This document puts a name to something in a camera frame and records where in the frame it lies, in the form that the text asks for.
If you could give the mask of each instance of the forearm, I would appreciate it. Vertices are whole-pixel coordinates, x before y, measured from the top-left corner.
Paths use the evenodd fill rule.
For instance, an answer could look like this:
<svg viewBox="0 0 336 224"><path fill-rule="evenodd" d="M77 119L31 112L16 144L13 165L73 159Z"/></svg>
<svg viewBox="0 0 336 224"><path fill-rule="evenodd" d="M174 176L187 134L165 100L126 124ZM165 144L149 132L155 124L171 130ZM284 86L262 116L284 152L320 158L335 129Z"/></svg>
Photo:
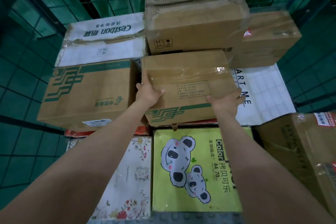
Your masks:
<svg viewBox="0 0 336 224"><path fill-rule="evenodd" d="M247 223L334 223L326 210L233 118L217 116Z"/></svg>
<svg viewBox="0 0 336 224"><path fill-rule="evenodd" d="M0 212L0 220L86 223L147 109L146 104L134 102L117 119L65 153Z"/></svg>

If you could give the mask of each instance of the barcode label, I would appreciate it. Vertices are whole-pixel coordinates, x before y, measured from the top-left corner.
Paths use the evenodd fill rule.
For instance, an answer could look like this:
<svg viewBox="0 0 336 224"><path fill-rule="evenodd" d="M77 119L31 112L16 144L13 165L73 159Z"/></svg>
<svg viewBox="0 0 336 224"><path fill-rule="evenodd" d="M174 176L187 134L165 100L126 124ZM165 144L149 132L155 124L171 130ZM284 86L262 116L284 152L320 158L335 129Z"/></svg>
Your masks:
<svg viewBox="0 0 336 224"><path fill-rule="evenodd" d="M111 122L112 120L110 119L105 119L105 120L90 120L90 121L82 121L82 123L89 125L91 127L101 127L105 126L107 123Z"/></svg>
<svg viewBox="0 0 336 224"><path fill-rule="evenodd" d="M315 112L314 115L318 125L336 127L335 118L331 112Z"/></svg>

